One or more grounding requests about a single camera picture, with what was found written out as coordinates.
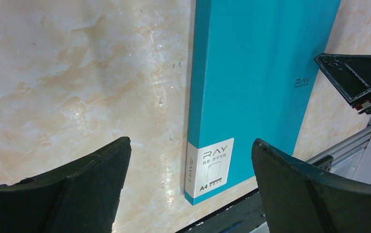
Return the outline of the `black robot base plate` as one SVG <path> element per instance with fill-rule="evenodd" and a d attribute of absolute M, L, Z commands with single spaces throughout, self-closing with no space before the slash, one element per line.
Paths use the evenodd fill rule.
<path fill-rule="evenodd" d="M 268 233 L 264 208 L 258 189 L 221 207 L 179 233 Z"/>

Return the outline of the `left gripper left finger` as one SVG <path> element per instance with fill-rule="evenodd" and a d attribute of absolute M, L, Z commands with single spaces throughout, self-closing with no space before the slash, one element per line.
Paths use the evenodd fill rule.
<path fill-rule="evenodd" d="M 131 157 L 130 138 L 13 185 L 0 185 L 0 233 L 109 233 Z"/>

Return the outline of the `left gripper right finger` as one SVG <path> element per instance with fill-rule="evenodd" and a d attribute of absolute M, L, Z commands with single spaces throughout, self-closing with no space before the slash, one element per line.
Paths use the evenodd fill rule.
<path fill-rule="evenodd" d="M 292 157 L 262 139 L 252 163 L 272 233 L 371 233 L 371 184 Z"/>

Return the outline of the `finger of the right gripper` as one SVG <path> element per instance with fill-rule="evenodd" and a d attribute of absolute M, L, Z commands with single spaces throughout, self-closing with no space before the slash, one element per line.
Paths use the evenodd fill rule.
<path fill-rule="evenodd" d="M 371 115 L 371 55 L 321 53 L 314 61 L 358 114 Z"/>

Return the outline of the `teal folder black inside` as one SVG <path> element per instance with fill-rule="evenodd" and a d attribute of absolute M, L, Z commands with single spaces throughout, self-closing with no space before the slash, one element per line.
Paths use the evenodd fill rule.
<path fill-rule="evenodd" d="M 258 138 L 292 155 L 338 0 L 198 0 L 185 199 L 254 176 Z"/>

